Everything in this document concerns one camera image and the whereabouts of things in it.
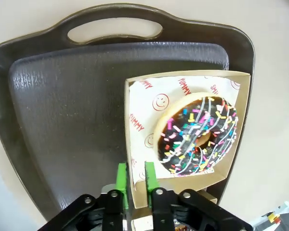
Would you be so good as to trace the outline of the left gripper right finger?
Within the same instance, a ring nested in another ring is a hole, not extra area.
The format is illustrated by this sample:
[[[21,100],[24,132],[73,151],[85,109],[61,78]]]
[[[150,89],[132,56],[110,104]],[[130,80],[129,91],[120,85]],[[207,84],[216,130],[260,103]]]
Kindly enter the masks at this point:
[[[148,205],[155,231],[251,231],[253,227],[192,189],[160,187],[154,163],[145,163]]]

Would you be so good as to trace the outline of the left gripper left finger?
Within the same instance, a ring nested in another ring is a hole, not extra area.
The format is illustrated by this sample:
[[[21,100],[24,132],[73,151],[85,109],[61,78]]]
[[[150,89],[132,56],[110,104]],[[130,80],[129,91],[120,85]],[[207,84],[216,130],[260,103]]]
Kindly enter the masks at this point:
[[[116,185],[98,198],[83,194],[40,228],[41,231],[122,231],[128,209],[127,166],[120,163]]]

